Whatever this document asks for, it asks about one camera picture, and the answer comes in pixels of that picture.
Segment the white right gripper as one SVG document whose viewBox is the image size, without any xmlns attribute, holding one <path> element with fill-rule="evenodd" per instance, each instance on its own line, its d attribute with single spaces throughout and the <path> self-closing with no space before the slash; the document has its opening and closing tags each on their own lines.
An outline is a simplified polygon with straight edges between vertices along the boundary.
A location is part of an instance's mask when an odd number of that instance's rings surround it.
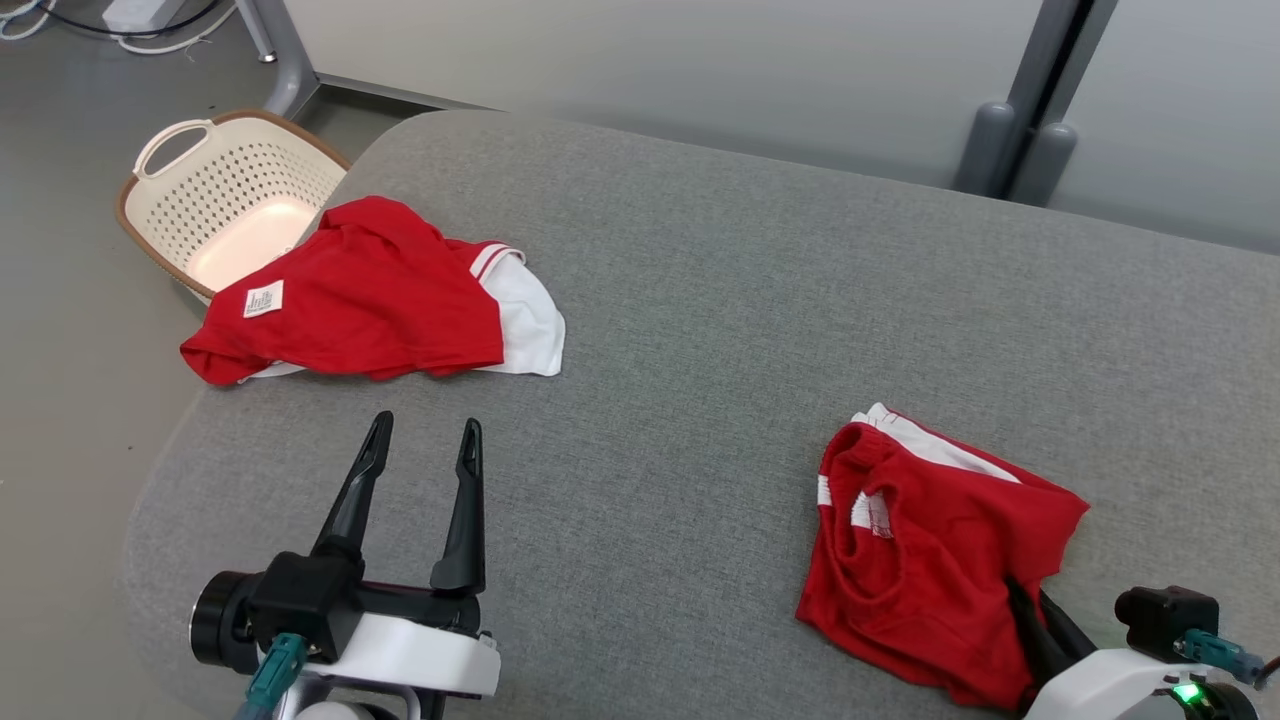
<svg viewBox="0 0 1280 720">
<path fill-rule="evenodd" d="M 1157 692 L 1187 679 L 1185 664 L 1165 662 L 1129 648 L 1097 651 L 1097 644 L 1044 591 L 1039 592 L 1039 611 L 1015 578 L 1006 577 L 1005 584 L 1030 673 L 1029 688 L 1042 688 L 1027 719 L 1120 719 Z M 1071 661 L 1079 662 L 1071 666 Z"/>
</svg>

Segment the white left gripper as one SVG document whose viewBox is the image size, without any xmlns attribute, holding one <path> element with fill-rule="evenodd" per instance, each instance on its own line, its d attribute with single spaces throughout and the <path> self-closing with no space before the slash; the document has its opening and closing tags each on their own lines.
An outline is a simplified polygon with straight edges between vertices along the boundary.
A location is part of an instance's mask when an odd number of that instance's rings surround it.
<svg viewBox="0 0 1280 720">
<path fill-rule="evenodd" d="M 314 543 L 314 557 L 362 561 L 378 478 L 390 450 L 394 414 L 369 427 L 343 486 Z M 483 427 L 463 425 L 454 464 L 458 484 L 431 589 L 360 585 L 364 611 L 339 659 L 320 664 L 320 678 L 355 685 L 413 689 L 463 697 L 497 693 L 500 653 L 481 629 L 479 598 L 486 587 Z"/>
</svg>

